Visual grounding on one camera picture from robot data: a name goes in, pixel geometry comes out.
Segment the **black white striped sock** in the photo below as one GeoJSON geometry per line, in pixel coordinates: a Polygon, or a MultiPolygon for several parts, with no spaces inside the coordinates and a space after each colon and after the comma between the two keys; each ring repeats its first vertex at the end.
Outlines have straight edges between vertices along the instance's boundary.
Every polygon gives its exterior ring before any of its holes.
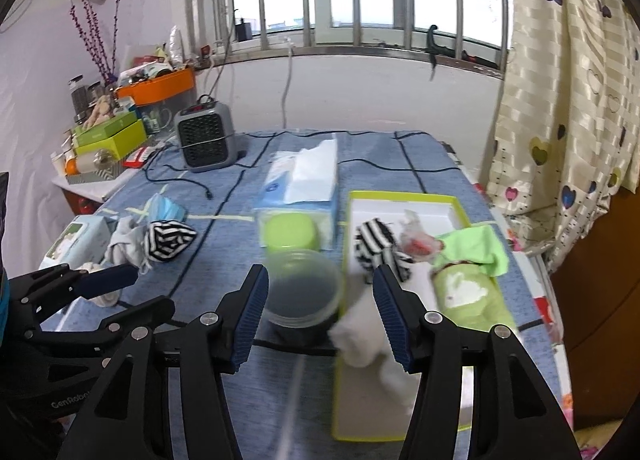
{"type": "Polygon", "coordinates": [[[387,265],[400,283],[412,275],[413,259],[404,253],[390,228],[379,218],[365,221],[356,228],[355,257],[364,270],[364,283],[371,284],[375,269],[387,265]]]}

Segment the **green rimmed white tray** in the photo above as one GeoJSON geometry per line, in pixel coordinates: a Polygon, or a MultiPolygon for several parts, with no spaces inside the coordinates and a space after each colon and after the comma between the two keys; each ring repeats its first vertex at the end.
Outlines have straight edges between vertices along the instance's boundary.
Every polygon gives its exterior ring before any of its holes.
{"type": "Polygon", "coordinates": [[[402,280],[390,263],[366,272],[356,258],[367,228],[384,225],[395,238],[416,215],[428,235],[469,226],[451,195],[354,191],[347,201],[343,243],[346,292],[330,336],[336,344],[332,435],[346,443],[400,442],[421,406],[422,372],[434,357],[439,313],[429,264],[412,263],[402,280]]]}

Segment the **orange storage bin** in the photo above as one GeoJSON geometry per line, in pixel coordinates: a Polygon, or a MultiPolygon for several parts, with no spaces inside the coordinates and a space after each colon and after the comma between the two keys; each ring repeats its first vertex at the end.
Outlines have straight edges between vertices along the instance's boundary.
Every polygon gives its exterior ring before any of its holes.
{"type": "Polygon", "coordinates": [[[117,99],[130,98],[137,106],[147,106],[192,91],[194,88],[195,75],[192,68],[183,68],[164,76],[119,87],[115,94],[117,99]]]}

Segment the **pink patterned sock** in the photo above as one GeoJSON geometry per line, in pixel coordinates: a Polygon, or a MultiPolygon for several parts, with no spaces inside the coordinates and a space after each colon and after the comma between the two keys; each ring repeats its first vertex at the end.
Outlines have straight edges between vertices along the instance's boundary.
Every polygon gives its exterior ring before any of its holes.
{"type": "Polygon", "coordinates": [[[416,212],[405,211],[405,219],[401,220],[400,249],[413,261],[434,261],[444,249],[444,243],[429,235],[423,228],[416,212]]]}

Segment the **beige bandage sock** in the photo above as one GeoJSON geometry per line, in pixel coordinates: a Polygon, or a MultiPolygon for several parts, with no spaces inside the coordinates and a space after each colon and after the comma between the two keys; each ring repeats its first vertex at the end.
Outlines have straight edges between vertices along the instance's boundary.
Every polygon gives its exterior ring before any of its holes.
{"type": "MultiPolygon", "coordinates": [[[[85,270],[86,272],[89,272],[89,273],[93,273],[93,272],[98,272],[103,270],[104,266],[101,264],[93,263],[92,261],[86,261],[79,267],[79,269],[85,270]]],[[[119,301],[121,294],[122,294],[121,290],[107,292],[105,294],[101,294],[93,298],[90,298],[90,302],[100,308],[113,307],[119,301]]]]}

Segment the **grey sock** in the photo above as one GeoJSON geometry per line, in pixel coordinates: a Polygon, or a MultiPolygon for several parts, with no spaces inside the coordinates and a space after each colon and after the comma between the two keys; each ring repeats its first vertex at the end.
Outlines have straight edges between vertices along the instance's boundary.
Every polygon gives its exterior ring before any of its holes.
{"type": "Polygon", "coordinates": [[[145,235],[144,226],[138,225],[131,216],[122,217],[107,244],[105,261],[112,265],[133,265],[144,275],[151,268],[145,254],[145,235]]]}

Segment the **lime green sock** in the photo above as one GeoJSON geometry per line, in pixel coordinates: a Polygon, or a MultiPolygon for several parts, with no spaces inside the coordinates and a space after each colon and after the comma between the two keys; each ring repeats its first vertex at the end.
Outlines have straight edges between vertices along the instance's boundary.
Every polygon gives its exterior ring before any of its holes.
{"type": "Polygon", "coordinates": [[[435,269],[467,263],[480,266],[488,277],[500,277],[508,272],[508,255],[491,225],[455,230],[440,235],[437,240],[442,243],[442,249],[432,261],[435,269]]]}

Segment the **heart pattern cream curtain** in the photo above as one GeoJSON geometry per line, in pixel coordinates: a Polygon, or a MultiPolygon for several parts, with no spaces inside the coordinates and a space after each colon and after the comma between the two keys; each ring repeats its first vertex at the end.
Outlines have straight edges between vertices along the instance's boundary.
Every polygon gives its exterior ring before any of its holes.
{"type": "Polygon", "coordinates": [[[513,0],[486,191],[549,270],[639,186],[639,27],[623,0],[513,0]]]}

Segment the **white side table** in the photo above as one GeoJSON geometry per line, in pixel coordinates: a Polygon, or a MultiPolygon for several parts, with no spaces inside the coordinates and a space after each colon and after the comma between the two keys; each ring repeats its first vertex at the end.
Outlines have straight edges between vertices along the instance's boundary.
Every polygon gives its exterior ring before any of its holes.
{"type": "Polygon", "coordinates": [[[128,167],[126,160],[116,160],[107,149],[82,154],[76,162],[90,164],[85,173],[55,176],[51,183],[61,189],[74,214],[80,214],[80,201],[103,204],[140,171],[141,167],[128,167]]]}

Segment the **clear cup black lid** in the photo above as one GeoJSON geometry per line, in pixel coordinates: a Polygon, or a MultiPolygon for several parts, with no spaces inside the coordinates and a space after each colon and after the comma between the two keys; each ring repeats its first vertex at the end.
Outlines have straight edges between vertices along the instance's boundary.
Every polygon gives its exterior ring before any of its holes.
{"type": "Polygon", "coordinates": [[[265,316],[285,329],[307,329],[334,316],[343,296],[341,270],[322,253],[289,250],[268,254],[265,316]]]}

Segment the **wet wipes pack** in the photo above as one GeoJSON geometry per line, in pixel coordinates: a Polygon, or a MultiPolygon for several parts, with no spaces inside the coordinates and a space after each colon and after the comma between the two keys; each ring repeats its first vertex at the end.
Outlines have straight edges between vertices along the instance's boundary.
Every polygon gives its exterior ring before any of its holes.
{"type": "Polygon", "coordinates": [[[101,264],[111,241],[114,220],[101,215],[78,215],[44,254],[39,268],[67,265],[79,269],[85,263],[101,264]]]}

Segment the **green gift boxes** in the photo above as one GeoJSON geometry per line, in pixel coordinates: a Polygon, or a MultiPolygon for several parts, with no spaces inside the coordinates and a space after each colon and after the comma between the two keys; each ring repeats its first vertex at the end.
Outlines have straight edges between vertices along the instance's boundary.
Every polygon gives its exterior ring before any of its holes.
{"type": "Polygon", "coordinates": [[[78,155],[105,149],[118,161],[128,157],[148,139],[142,120],[131,111],[117,114],[88,131],[77,127],[74,136],[74,150],[78,155]]]}

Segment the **blue face mask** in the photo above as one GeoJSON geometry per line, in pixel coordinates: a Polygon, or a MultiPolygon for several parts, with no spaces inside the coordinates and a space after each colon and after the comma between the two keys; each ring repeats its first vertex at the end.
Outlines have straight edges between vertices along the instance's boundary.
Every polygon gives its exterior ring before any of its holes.
{"type": "Polygon", "coordinates": [[[170,221],[183,223],[186,220],[186,209],[160,193],[152,195],[145,206],[145,212],[148,224],[169,223],[170,221]]]}

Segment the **green rabbit towel roll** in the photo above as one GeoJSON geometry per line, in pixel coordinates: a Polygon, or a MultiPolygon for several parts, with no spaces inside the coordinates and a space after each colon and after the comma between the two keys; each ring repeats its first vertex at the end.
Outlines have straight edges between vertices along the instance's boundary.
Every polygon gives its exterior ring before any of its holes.
{"type": "Polygon", "coordinates": [[[458,327],[488,332],[497,324],[518,330],[497,282],[479,265],[454,264],[432,275],[439,311],[458,327]]]}

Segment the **lime green round container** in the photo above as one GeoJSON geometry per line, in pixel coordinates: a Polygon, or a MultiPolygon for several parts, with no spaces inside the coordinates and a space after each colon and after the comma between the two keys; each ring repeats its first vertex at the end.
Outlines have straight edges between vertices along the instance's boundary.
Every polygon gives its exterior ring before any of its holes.
{"type": "Polygon", "coordinates": [[[262,226],[262,244],[269,253],[320,250],[320,237],[312,218],[304,213],[282,213],[262,226]]]}

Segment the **purple flower branches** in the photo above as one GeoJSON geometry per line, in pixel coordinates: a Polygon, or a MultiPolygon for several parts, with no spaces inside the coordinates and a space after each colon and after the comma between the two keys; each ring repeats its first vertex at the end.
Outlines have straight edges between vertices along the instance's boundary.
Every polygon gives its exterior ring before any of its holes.
{"type": "Polygon", "coordinates": [[[73,21],[76,33],[84,45],[86,53],[96,66],[106,86],[114,85],[117,80],[117,37],[119,27],[119,9],[122,0],[115,0],[113,11],[111,51],[107,51],[107,43],[102,32],[98,12],[96,12],[96,0],[80,0],[81,9],[84,12],[84,20],[80,20],[74,0],[70,1],[70,18],[73,21]]]}

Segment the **grey space heater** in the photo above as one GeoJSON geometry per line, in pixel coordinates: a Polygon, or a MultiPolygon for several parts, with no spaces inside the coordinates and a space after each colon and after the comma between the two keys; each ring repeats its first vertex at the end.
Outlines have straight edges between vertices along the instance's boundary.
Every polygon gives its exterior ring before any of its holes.
{"type": "Polygon", "coordinates": [[[235,164],[246,155],[246,143],[235,130],[228,105],[202,94],[174,117],[184,164],[194,173],[235,164]]]}

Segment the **tissue pack blue white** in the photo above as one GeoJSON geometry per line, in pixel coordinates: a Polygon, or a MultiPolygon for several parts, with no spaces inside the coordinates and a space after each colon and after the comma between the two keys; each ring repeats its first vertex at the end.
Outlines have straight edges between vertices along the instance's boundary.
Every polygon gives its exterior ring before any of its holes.
{"type": "Polygon", "coordinates": [[[337,140],[299,151],[278,151],[254,203],[258,241],[262,226],[274,215],[304,213],[319,232],[320,250],[332,249],[338,214],[337,140]]]}

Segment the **metal window frame bars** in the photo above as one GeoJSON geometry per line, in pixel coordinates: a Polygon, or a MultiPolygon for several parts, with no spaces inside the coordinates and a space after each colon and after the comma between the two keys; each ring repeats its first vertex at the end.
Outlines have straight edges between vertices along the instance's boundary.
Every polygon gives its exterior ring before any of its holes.
{"type": "Polygon", "coordinates": [[[512,0],[186,0],[191,47],[219,64],[362,54],[494,75],[506,67],[512,0]]]}

